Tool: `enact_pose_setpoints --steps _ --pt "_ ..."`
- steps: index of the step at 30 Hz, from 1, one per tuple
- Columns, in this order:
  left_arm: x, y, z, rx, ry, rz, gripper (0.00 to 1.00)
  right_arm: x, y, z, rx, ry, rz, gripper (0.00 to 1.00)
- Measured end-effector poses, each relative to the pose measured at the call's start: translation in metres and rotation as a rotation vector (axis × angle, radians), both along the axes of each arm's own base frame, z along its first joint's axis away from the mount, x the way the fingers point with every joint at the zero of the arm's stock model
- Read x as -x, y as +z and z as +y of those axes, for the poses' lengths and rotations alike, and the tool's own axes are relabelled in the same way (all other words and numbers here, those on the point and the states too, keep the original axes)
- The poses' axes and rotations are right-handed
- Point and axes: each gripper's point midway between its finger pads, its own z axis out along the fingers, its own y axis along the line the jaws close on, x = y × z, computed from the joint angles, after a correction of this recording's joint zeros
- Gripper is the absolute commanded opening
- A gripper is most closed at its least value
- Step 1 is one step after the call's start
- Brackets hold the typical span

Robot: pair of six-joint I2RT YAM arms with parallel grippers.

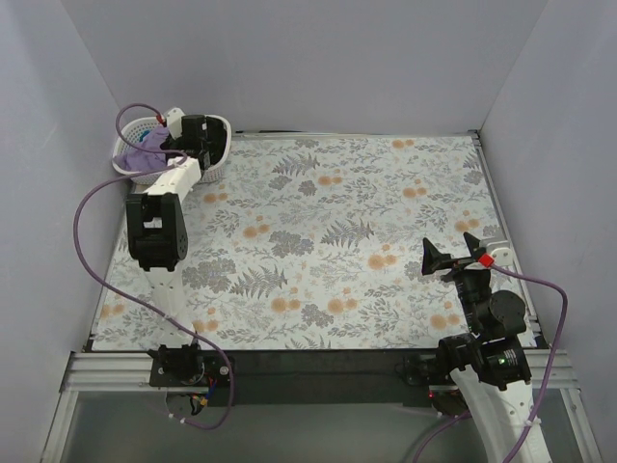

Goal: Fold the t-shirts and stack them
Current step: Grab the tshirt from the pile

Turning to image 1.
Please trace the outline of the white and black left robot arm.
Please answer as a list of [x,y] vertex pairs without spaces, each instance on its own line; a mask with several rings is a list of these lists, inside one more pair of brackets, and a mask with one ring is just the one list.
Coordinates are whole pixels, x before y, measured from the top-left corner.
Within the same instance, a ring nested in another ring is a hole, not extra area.
[[[191,328],[182,283],[189,238],[182,202],[201,181],[214,181],[228,158],[231,127],[214,115],[185,115],[177,108],[164,117],[169,135],[163,143],[170,169],[144,192],[126,200],[129,254],[145,272],[153,303],[164,316]],[[171,332],[148,351],[152,386],[227,387],[228,366],[217,354],[201,350],[192,334]]]

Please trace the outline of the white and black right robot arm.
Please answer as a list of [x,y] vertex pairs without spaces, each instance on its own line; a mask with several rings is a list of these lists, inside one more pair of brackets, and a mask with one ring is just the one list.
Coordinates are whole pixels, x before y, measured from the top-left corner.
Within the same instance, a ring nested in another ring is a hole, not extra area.
[[532,374],[519,336],[526,330],[523,299],[491,287],[493,258],[465,233],[469,253],[455,258],[423,239],[421,273],[442,273],[456,288],[468,330],[443,338],[437,348],[439,377],[455,384],[490,462],[549,462],[550,452],[534,409]]

